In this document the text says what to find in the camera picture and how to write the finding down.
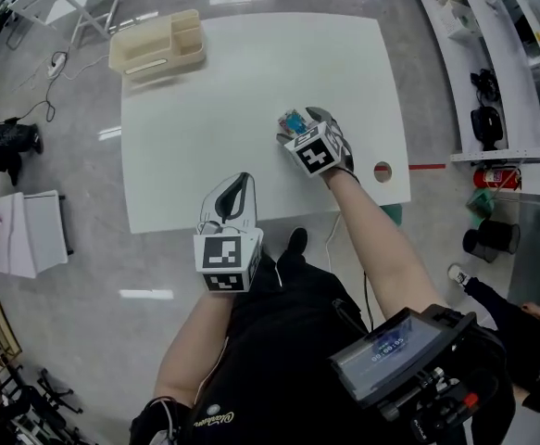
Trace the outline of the white box on floor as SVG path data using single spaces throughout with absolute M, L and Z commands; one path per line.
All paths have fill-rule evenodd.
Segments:
M 0 273 L 35 278 L 69 260 L 56 190 L 0 197 Z

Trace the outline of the person's left forearm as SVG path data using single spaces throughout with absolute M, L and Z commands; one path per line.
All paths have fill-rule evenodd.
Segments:
M 195 304 L 159 367 L 154 396 L 193 407 L 225 345 L 233 294 L 206 293 Z

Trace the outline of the white shelving rack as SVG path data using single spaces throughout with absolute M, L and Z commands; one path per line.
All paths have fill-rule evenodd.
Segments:
M 540 0 L 421 0 L 454 99 L 460 150 L 454 162 L 524 160 L 540 166 Z M 500 115 L 503 139 L 483 151 L 471 111 Z

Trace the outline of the red fire extinguisher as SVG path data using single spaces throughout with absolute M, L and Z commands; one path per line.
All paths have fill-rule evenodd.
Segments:
M 472 177 L 475 188 L 507 189 L 521 188 L 521 169 L 518 167 L 476 170 Z

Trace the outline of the person's black clothing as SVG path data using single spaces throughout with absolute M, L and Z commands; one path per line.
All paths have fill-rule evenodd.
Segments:
M 373 435 L 328 360 L 365 333 L 358 305 L 306 259 L 261 258 L 193 407 L 155 396 L 129 445 L 401 445 Z

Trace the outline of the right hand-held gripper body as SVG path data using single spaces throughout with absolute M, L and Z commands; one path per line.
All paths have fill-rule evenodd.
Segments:
M 354 174 L 351 147 L 334 120 L 331 125 L 316 122 L 282 147 L 308 177 L 321 175 L 330 169 Z

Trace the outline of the black bag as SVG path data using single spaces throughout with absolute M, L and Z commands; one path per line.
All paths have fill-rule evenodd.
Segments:
M 476 140 L 483 145 L 483 151 L 496 150 L 496 142 L 503 139 L 501 118 L 497 110 L 489 106 L 472 110 L 471 125 Z

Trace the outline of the person's right shoe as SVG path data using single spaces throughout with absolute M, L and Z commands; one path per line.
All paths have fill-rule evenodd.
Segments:
M 308 245 L 308 231 L 304 227 L 296 227 L 290 234 L 284 255 L 289 259 L 303 261 Z

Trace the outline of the black chest monitor rig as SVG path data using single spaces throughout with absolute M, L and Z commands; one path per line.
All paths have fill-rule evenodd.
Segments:
M 405 308 L 330 362 L 389 443 L 501 445 L 514 415 L 505 349 L 472 312 Z

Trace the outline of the small blue item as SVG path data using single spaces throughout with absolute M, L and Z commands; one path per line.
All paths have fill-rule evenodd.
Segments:
M 305 118 L 296 110 L 289 109 L 278 119 L 280 130 L 283 134 L 296 138 L 308 130 Z

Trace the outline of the white rectangular table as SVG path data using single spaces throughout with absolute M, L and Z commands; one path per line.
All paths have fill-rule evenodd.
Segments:
M 121 153 L 133 233 L 195 227 L 204 197 L 239 172 L 261 221 L 333 211 L 318 178 L 279 146 L 278 120 L 319 107 L 338 121 L 355 173 L 380 205 L 410 201 L 396 84 L 375 19 L 267 13 L 203 22 L 201 68 L 125 84 Z

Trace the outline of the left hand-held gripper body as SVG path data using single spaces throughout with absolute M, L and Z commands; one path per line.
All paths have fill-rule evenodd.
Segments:
M 263 231 L 201 222 L 194 235 L 195 269 L 211 293 L 244 293 L 262 254 Z

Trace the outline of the person's right forearm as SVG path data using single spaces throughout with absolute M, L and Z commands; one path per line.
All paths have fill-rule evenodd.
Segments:
M 322 178 L 339 206 L 383 317 L 389 319 L 406 307 L 416 312 L 433 304 L 445 307 L 411 243 L 352 174 L 330 169 Z

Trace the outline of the black chair base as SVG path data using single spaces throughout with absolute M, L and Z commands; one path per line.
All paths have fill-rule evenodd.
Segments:
M 20 366 L 9 365 L 6 369 L 9 378 L 4 386 L 10 382 L 15 386 L 12 391 L 2 395 L 0 418 L 13 427 L 19 441 L 25 445 L 92 445 L 82 437 L 79 428 L 69 426 L 58 411 L 64 406 L 60 398 L 71 394 L 71 389 L 53 396 L 42 376 L 39 385 L 44 393 L 41 393 L 24 382 L 19 373 Z

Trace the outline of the green dustpan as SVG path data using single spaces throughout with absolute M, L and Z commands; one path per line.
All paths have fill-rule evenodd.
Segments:
M 492 192 L 487 188 L 477 188 L 466 203 L 466 208 L 479 219 L 488 219 L 495 208 Z

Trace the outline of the beige desk organizer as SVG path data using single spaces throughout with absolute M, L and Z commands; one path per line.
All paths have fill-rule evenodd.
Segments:
M 108 66 L 131 81 L 198 64 L 205 57 L 199 12 L 189 9 L 149 19 L 114 34 Z

